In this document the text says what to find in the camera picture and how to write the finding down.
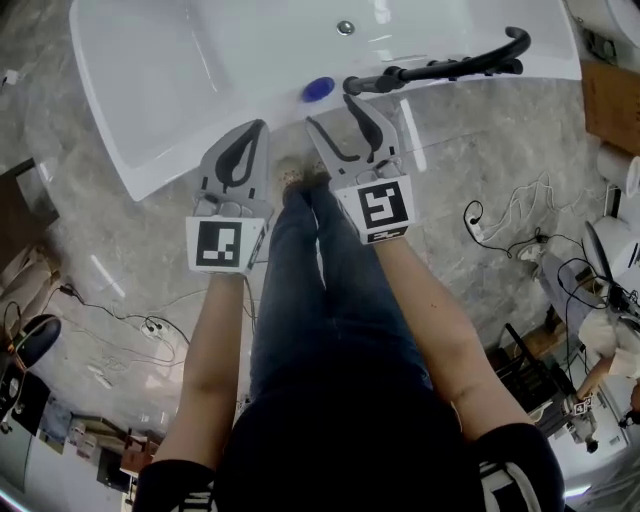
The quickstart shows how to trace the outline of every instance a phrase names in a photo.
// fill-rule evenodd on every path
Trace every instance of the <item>floor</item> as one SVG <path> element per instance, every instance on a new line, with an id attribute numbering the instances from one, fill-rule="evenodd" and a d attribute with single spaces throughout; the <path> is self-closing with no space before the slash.
<path id="1" fill-rule="evenodd" d="M 157 312 L 190 335 L 208 278 L 187 268 L 184 218 L 193 207 L 194 173 L 135 203 L 126 193 L 102 144 L 76 68 L 67 21 L 69 0 L 12 0 L 0 17 L 0 70 L 24 78 L 0 94 L 0 172 L 33 156 L 60 213 L 49 238 L 63 270 L 85 301 L 116 313 Z M 545 190 L 534 211 L 492 240 L 501 247 L 544 233 L 581 236 L 585 219 L 599 216 L 605 184 L 594 168 L 598 142 L 584 131 L 580 83 L 494 79 L 435 85 L 377 98 L 373 104 L 398 129 L 404 169 L 412 176 L 420 222 L 411 245 L 460 300 L 483 344 L 499 343 L 511 322 L 524 333 L 548 307 L 530 269 L 503 253 L 475 245 L 462 220 L 466 205 L 484 204 L 483 224 L 495 224 L 513 190 L 547 172 L 556 206 L 545 206 Z M 346 111 L 320 116 L 328 131 L 350 148 L 356 124 Z M 273 159 L 312 153 L 300 124 L 272 134 Z M 524 192 L 525 214 L 533 188 Z M 577 255 L 563 239 L 560 255 Z M 260 260 L 266 258 L 268 242 Z M 266 264 L 249 278 L 256 307 Z M 55 395 L 74 411 L 101 414 L 123 427 L 164 431 L 180 392 L 184 343 L 175 358 L 98 309 L 83 308 L 62 294 L 49 310 L 63 320 L 63 334 L 35 368 Z M 243 328 L 241 390 L 248 389 L 251 322 Z M 149 357 L 164 361 L 154 365 Z M 87 367 L 100 368 L 107 389 Z"/>

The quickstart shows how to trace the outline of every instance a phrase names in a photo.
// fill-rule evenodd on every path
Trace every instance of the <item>cardboard box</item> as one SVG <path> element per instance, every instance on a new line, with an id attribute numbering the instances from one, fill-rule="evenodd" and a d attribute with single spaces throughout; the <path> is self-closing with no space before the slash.
<path id="1" fill-rule="evenodd" d="M 587 131 L 640 156 L 640 75 L 601 62 L 582 62 Z"/>

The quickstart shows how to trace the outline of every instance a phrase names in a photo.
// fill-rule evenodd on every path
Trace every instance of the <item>black shirt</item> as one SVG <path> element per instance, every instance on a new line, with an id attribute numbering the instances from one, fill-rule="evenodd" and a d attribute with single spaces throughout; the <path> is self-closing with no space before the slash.
<path id="1" fill-rule="evenodd" d="M 509 425 L 467 443 L 456 412 L 433 391 L 373 380 L 261 397 L 238 419 L 217 472 L 152 464 L 140 475 L 134 512 L 485 510 L 481 467 L 507 463 L 525 475 L 540 510 L 564 509 L 558 463 L 535 427 Z M 496 491 L 508 498 L 500 510 L 527 510 L 513 489 Z"/>

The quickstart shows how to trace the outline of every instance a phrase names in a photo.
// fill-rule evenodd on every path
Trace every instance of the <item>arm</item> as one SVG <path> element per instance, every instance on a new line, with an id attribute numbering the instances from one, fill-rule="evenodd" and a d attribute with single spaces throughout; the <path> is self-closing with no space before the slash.
<path id="1" fill-rule="evenodd" d="M 598 363 L 589 372 L 589 375 L 587 375 L 587 378 L 580 386 L 580 389 L 576 392 L 578 400 L 584 400 L 596 391 L 600 384 L 602 384 L 604 378 L 609 374 L 612 363 L 613 357 L 603 357 L 598 361 Z"/>
<path id="2" fill-rule="evenodd" d="M 436 391 L 455 406 L 464 436 L 473 441 L 503 425 L 531 423 L 491 368 L 467 315 L 407 242 L 375 248 Z"/>
<path id="3" fill-rule="evenodd" d="M 243 276 L 214 275 L 184 367 L 178 415 L 154 462 L 177 459 L 216 469 L 236 409 Z"/>

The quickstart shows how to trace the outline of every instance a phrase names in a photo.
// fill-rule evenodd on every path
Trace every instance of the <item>white bathtub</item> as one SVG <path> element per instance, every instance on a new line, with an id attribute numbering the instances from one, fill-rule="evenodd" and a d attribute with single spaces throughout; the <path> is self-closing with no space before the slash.
<path id="1" fill-rule="evenodd" d="M 275 129 L 341 107 L 348 76 L 493 50 L 508 25 L 533 39 L 524 76 L 580 79 L 562 0 L 75 0 L 70 21 L 89 104 L 135 200 L 243 122 Z M 322 76 L 334 92 L 301 103 Z"/>

